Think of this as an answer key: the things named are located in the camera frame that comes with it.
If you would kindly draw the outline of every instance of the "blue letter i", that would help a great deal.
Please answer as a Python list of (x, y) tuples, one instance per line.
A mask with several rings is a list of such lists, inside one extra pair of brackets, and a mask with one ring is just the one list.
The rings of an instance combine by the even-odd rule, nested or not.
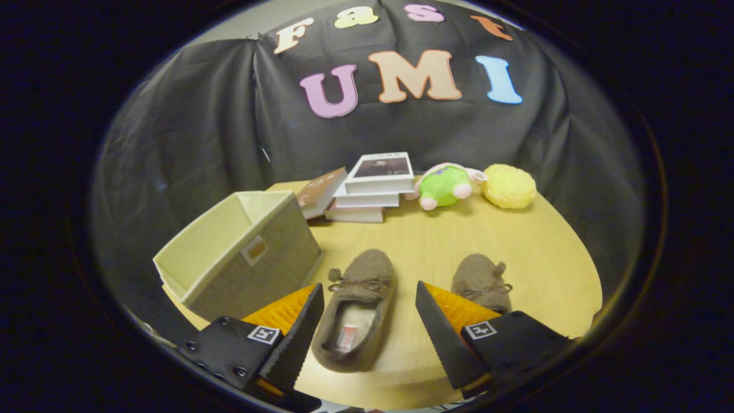
[(490, 85), (492, 90), (487, 97), (495, 102), (506, 104), (521, 104), (523, 98), (515, 92), (512, 87), (512, 80), (507, 73), (509, 63), (498, 57), (477, 56), (476, 61), (484, 66), (487, 76), (490, 77)]

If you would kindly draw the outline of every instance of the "yellow pom-pom toy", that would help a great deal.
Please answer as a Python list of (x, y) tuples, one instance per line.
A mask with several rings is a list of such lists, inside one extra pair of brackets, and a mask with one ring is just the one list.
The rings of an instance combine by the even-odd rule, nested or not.
[(494, 164), (484, 170), (484, 175), (487, 180), (482, 182), (482, 192), (500, 208), (525, 208), (537, 193), (533, 177), (514, 166)]

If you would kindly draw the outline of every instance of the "letter cutout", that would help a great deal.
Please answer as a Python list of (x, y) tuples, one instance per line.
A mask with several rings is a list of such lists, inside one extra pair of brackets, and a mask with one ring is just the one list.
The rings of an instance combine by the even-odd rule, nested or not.
[(311, 24), (313, 24), (313, 18), (309, 17), (275, 33), (277, 35), (277, 48), (273, 53), (278, 54), (298, 44), (296, 37), (303, 37), (306, 34), (306, 26)]
[(337, 29), (346, 29), (347, 27), (357, 26), (358, 24), (372, 24), (379, 20), (374, 15), (372, 7), (359, 6), (346, 9), (336, 15), (338, 17), (334, 22)]
[(331, 74), (339, 78), (339, 85), (344, 98), (337, 104), (331, 104), (326, 100), (324, 93), (324, 74), (318, 73), (304, 78), (299, 85), (306, 89), (306, 98), (313, 113), (322, 118), (338, 118), (357, 107), (357, 88), (353, 73), (357, 70), (355, 65), (343, 65), (331, 71)]
[(512, 36), (508, 35), (507, 33), (502, 32), (502, 29), (504, 29), (504, 27), (500, 26), (499, 24), (495, 23), (494, 21), (491, 21), (490, 19), (486, 17), (481, 17), (480, 15), (473, 15), (471, 16), (471, 18), (481, 23), (482, 27), (484, 27), (484, 29), (487, 30), (489, 33), (492, 33), (493, 35), (499, 37), (500, 39), (512, 41)]
[(438, 9), (428, 4), (408, 4), (404, 10), (408, 17), (415, 21), (444, 21), (445, 18)]
[(506, 104), (523, 103), (523, 98), (515, 92), (512, 86), (512, 80), (507, 72), (509, 63), (506, 60), (489, 56), (477, 56), (475, 59), (484, 66), (490, 78), (492, 89), (487, 93), (488, 98)]
[(428, 96), (433, 99), (459, 99), (461, 91), (454, 84), (451, 75), (451, 66), (448, 61), (451, 53), (443, 50), (426, 50), (413, 67), (403, 56), (394, 51), (378, 51), (370, 54), (368, 60), (375, 62), (382, 76), (384, 92), (380, 93), (379, 100), (384, 103), (404, 101), (407, 94), (400, 90), (398, 80), (412, 93), (420, 98), (431, 80)]

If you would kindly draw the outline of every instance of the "brown slipper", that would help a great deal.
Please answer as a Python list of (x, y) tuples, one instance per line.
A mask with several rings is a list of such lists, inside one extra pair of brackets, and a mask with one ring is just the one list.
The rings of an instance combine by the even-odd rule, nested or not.
[(367, 368), (377, 357), (385, 317), (395, 291), (395, 270), (384, 252), (363, 252), (344, 277), (331, 270), (334, 292), (324, 310), (311, 349), (329, 370), (348, 373)]
[(482, 254), (471, 254), (459, 265), (451, 292), (498, 314), (511, 312), (508, 293), (512, 285), (505, 284), (502, 279), (505, 267), (504, 262), (495, 265)]

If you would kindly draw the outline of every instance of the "label inside slipper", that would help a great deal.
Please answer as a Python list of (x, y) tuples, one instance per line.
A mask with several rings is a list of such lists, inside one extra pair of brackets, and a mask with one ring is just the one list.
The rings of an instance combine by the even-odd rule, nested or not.
[(357, 326), (342, 326), (339, 338), (336, 340), (336, 350), (347, 352), (352, 349), (357, 336)]

